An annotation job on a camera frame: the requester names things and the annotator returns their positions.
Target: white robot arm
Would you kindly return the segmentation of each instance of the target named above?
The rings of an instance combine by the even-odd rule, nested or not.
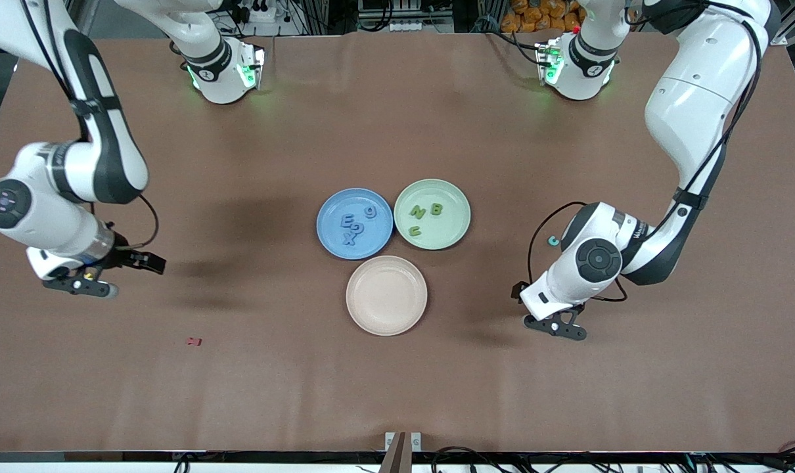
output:
[[[265,54],[235,38],[220,36],[205,13],[222,0],[116,0],[136,12],[173,40],[187,62],[187,71],[205,99],[229,104],[260,87]]]
[[[565,34],[539,51],[545,81],[570,99],[589,99],[608,81],[616,51],[628,33],[625,2],[584,0],[587,18],[579,35]],[[620,275],[638,285],[664,281],[673,271],[698,213],[725,159],[727,139],[745,102],[725,131],[725,117],[755,86],[773,21],[768,0],[645,0],[643,13],[679,42],[679,53],[646,105],[646,125],[679,171],[679,185],[656,227],[609,204],[588,204],[570,221],[562,255],[533,284],[512,296],[530,314],[529,328],[575,340],[587,335],[575,324],[584,303]],[[572,320],[562,320],[562,314]]]
[[[97,48],[62,0],[0,2],[0,48],[52,69],[83,131],[77,141],[20,150],[0,179],[0,233],[30,246],[29,261],[45,287],[71,294],[115,296],[113,285],[98,281],[109,267],[163,273],[164,260],[137,252],[81,206],[128,204],[148,182]]]

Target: power strip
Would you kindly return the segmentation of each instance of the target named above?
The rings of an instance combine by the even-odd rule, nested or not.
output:
[[[421,31],[424,24],[416,20],[398,20],[389,23],[389,31]]]
[[[275,23],[275,16],[277,16],[278,9],[275,7],[269,7],[268,10],[262,12],[260,10],[256,12],[251,12],[249,21],[254,21],[256,23]]]

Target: plate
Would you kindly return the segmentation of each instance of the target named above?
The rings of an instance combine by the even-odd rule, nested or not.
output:
[[[331,195],[316,217],[319,242],[344,259],[376,254],[392,236],[392,209],[377,192],[344,189]]]
[[[454,245],[470,225],[464,192],[441,179],[411,183],[395,202],[395,226],[412,245],[440,250]]]
[[[391,336],[406,332],[427,308],[427,282],[409,261],[378,256],[353,272],[346,290],[350,317],[365,332]]]

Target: tabletop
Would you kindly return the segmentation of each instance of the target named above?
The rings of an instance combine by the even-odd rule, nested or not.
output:
[[[166,274],[113,269],[114,300],[42,288],[0,235],[0,450],[424,448],[773,451],[795,438],[795,75],[770,48],[719,182],[674,274],[591,302],[583,342],[522,327],[510,299],[536,225],[570,200],[656,223],[677,171],[643,111],[677,51],[631,34],[595,99],[542,89],[484,35],[255,39],[263,90],[214,105],[166,40],[97,43],[161,219]],[[0,111],[0,177],[73,115],[49,72],[21,64]],[[380,338],[353,323],[360,261],[319,245],[319,207],[364,187],[394,204],[427,177],[472,206],[442,251],[397,233],[379,254],[427,281],[424,317]],[[534,264],[574,210],[539,238]],[[130,240],[140,202],[97,206]],[[198,347],[185,343],[201,338]]]

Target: blue plate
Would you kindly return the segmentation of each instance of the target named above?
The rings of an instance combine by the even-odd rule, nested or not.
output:
[[[331,195],[316,218],[319,242],[344,259],[376,254],[389,241],[393,228],[392,208],[368,189],[344,189]]]

